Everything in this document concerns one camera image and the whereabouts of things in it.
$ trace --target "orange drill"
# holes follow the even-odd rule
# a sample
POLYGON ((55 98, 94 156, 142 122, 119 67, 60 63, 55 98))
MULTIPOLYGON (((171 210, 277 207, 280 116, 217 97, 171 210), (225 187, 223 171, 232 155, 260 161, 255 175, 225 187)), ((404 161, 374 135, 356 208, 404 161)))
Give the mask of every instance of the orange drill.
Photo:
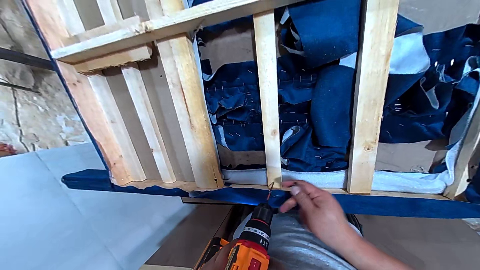
MULTIPOLYGON (((270 256, 267 255, 270 241, 270 224, 273 211, 267 203, 255 207, 252 217, 240 234, 238 242, 230 251, 225 270, 267 270, 270 256)), ((200 269, 228 241, 215 237, 210 240, 194 269, 200 269)))

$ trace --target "hand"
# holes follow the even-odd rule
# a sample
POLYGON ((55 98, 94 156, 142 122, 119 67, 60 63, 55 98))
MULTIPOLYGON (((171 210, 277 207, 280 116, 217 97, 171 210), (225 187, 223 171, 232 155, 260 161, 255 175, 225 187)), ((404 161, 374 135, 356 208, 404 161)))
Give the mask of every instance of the hand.
POLYGON ((348 224, 342 207, 329 192, 305 181, 282 184, 291 187, 292 197, 283 203, 280 212, 288 212, 299 204, 303 223, 326 245, 337 250, 359 237, 348 224))
POLYGON ((333 196, 304 181, 286 181, 292 198, 280 207, 287 212, 300 205, 300 217, 310 231, 332 247, 358 270, 411 270, 403 262, 377 249, 348 224, 345 213, 333 196))
POLYGON ((235 239, 226 244, 217 253, 215 253, 215 255, 207 263, 205 263, 200 270, 224 270, 227 266, 230 250, 232 250, 237 241, 238 239, 235 239))

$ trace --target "wooden beam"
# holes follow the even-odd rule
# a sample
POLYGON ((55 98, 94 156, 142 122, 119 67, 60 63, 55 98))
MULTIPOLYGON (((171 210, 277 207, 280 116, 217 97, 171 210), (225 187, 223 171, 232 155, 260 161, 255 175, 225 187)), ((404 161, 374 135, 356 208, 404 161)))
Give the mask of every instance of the wooden beam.
MULTIPOLYGON (((110 2, 97 0, 97 3, 100 6, 102 19, 106 25, 115 25, 123 21, 120 7, 116 0, 111 0, 110 2)), ((160 177, 162 181, 166 183, 175 182, 175 175, 170 160, 168 159, 162 135, 158 128, 138 64, 130 63, 127 66, 122 66, 121 71, 142 125, 143 132, 152 151, 156 167, 160 172, 160 177)))
POLYGON ((125 20, 120 20, 120 21, 118 21, 114 24, 102 25, 100 27, 97 27, 97 28, 94 28, 94 29, 91 29, 91 30, 88 30, 88 31, 85 31, 85 32, 80 32, 80 33, 78 33, 74 36, 64 38, 63 39, 63 44, 65 44, 65 46, 72 45, 72 44, 75 44, 75 43, 79 43, 79 42, 82 42, 82 41, 89 40, 89 39, 94 38, 94 37, 99 37, 101 35, 106 35, 108 33, 115 32, 117 30, 129 27, 131 25, 137 25, 137 24, 140 24, 144 21, 145 21, 145 19, 141 18, 140 16, 130 17, 130 18, 125 19, 125 20))
POLYGON ((115 136, 114 142, 120 146, 122 156, 129 162, 132 178, 136 179, 135 181, 147 179, 106 77, 102 73, 92 74, 88 77, 88 81, 110 123, 115 136))
POLYGON ((366 0, 362 15, 347 190, 369 194, 395 35, 398 0, 366 0))
MULTIPOLYGON (((181 11, 181 0, 148 0, 150 18, 181 11)), ((198 73, 192 42, 186 33, 157 41, 176 117, 187 149, 193 177, 198 187, 223 187, 215 141, 208 116, 202 82, 198 73)))
POLYGON ((122 67, 122 73, 132 97, 138 117, 142 123, 148 144, 152 149, 155 163, 165 183, 173 183, 176 181, 172 165, 167 155, 167 149, 158 127, 158 123, 154 114, 152 103, 145 88, 142 75, 138 69, 138 64, 131 63, 126 67, 122 67))
POLYGON ((455 161, 454 181, 444 191, 444 196, 450 199, 454 199, 457 195, 464 192, 468 185, 469 162, 480 141, 480 106, 475 108, 466 129, 465 137, 459 142, 461 145, 455 161))
MULTIPOLYGON (((101 36, 101 35, 105 35, 105 34, 108 34, 112 31, 122 29, 124 27, 128 27, 129 25, 139 24, 139 23, 145 21, 145 19, 142 19, 139 16, 131 17, 131 18, 128 18, 128 19, 125 19, 125 20, 121 19, 121 17, 120 17, 120 19, 118 19, 118 21, 115 21, 115 20, 117 20, 117 18, 114 17, 114 16, 118 16, 119 14, 121 16, 121 13, 119 13, 120 9, 119 9, 118 5, 117 5, 116 8, 111 7, 110 10, 108 10, 107 7, 108 7, 108 5, 110 5, 109 2, 98 1, 98 3, 102 3, 101 4, 102 7, 101 7, 100 11, 103 12, 103 14, 106 16, 104 21, 108 22, 108 24, 102 25, 100 27, 91 29, 91 30, 86 31, 86 32, 78 33, 78 34, 76 34, 72 37, 64 38, 63 39, 63 44, 65 44, 65 45, 75 44, 77 42, 89 40, 91 38, 98 37, 98 36, 101 36)), ((125 49, 125 50, 116 51, 114 53, 106 54, 106 55, 103 55, 102 57, 92 58, 92 59, 88 59, 88 60, 83 61, 83 62, 78 62, 78 63, 73 64, 73 66, 75 67, 75 70, 77 72, 88 73, 88 72, 92 72, 92 71, 95 71, 95 70, 104 69, 104 68, 107 68, 107 67, 110 67, 110 66, 119 66, 119 65, 124 65, 124 64, 129 63, 129 62, 143 61, 143 60, 149 59, 151 56, 152 56, 151 44, 141 44, 141 45, 133 47, 133 48, 128 48, 128 49, 125 49)))
POLYGON ((162 16, 159 19, 131 25, 91 40, 58 48, 52 51, 52 56, 66 63, 76 63, 157 39, 186 33, 201 26, 218 24, 299 1, 301 0, 213 0, 169 13, 168 16, 162 16))
POLYGON ((130 62, 144 61, 151 57, 151 44, 144 44, 138 47, 128 48, 127 50, 116 51, 99 58, 93 58, 85 62, 76 63, 73 67, 77 72, 89 73, 111 66, 127 65, 130 62))
MULTIPOLYGON (((26 0, 30 12, 51 49, 64 46, 63 40, 69 33, 58 10, 58 0, 26 0)), ((126 184, 134 179, 130 173, 130 163, 122 155, 120 146, 106 114, 100 106, 96 95, 85 75, 78 74, 70 65, 57 62, 60 74, 65 80, 74 103, 78 108, 87 129, 92 133, 103 159, 110 168, 113 178, 119 184, 126 184)))
POLYGON ((268 186, 281 188, 280 128, 274 11, 253 15, 268 186))

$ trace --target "wooden frame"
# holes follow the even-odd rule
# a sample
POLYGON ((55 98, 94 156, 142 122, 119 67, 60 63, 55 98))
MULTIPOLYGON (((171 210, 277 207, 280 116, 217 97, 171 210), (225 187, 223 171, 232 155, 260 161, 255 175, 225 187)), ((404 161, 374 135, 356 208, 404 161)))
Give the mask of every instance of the wooden frame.
MULTIPOLYGON (((301 0, 213 0, 187 9, 182 0, 144 0, 145 6, 137 7, 140 10, 128 18, 116 0, 97 0, 104 25, 94 29, 83 27, 74 0, 25 1, 107 161, 112 181, 186 191, 223 186, 202 81, 187 32, 253 14, 267 183, 232 186, 265 189, 272 184, 280 188, 273 10, 301 0), (152 52, 158 63, 134 63, 150 58, 152 52), (119 68, 121 74, 114 75, 112 68, 88 72, 127 62, 119 68), (157 78, 150 69, 165 78, 157 78), (112 85, 122 85, 123 93, 112 91, 112 85)), ((460 142, 454 183, 444 195, 372 191, 398 2, 364 0, 348 187, 346 191, 329 191, 453 199, 466 188, 468 163, 479 144, 479 108, 472 112, 467 135, 460 142)))

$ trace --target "denim fabric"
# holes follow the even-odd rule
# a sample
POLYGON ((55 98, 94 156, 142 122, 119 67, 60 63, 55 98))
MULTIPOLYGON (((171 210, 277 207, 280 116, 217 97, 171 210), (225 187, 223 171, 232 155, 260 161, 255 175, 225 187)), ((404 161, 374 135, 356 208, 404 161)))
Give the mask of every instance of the denim fabric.
MULTIPOLYGON (((360 1, 305 1, 288 9, 281 39, 303 56, 290 53, 277 61, 281 138, 288 129, 299 128, 282 143, 283 167, 300 172, 344 169, 355 70, 338 65, 338 59, 358 49, 360 1)), ((397 36, 419 29, 421 25, 399 15, 397 36)), ((462 77, 467 59, 473 69, 479 66, 478 58, 469 59, 480 55, 479 39, 478 25, 424 36, 431 66, 424 73, 389 75, 380 142, 449 137, 479 86, 478 71, 462 77)), ((208 61, 202 67, 206 73, 208 61)), ((257 81, 256 63, 249 61, 226 64, 204 82, 207 107, 216 118, 216 140, 230 150, 264 149, 257 81)))
MULTIPOLYGON (((215 191, 190 192, 189 194, 179 188, 166 189, 152 186, 140 189, 134 186, 122 187, 110 182, 110 175, 107 170, 84 170, 69 173, 63 176, 62 182, 72 189, 181 197, 189 197, 190 195, 196 198, 209 198, 249 205, 258 205, 261 202, 265 202, 268 194, 268 190, 255 188, 225 187, 215 191)), ((468 187, 467 191, 472 191, 472 185, 468 187)), ((440 219, 480 217, 480 205, 468 202, 347 194, 334 194, 334 196, 343 210, 349 214, 440 219)), ((268 203, 272 207, 278 208, 288 198, 290 198, 288 192, 273 190, 268 203)), ((471 198, 479 199, 480 196, 478 193, 474 193, 471 198)))

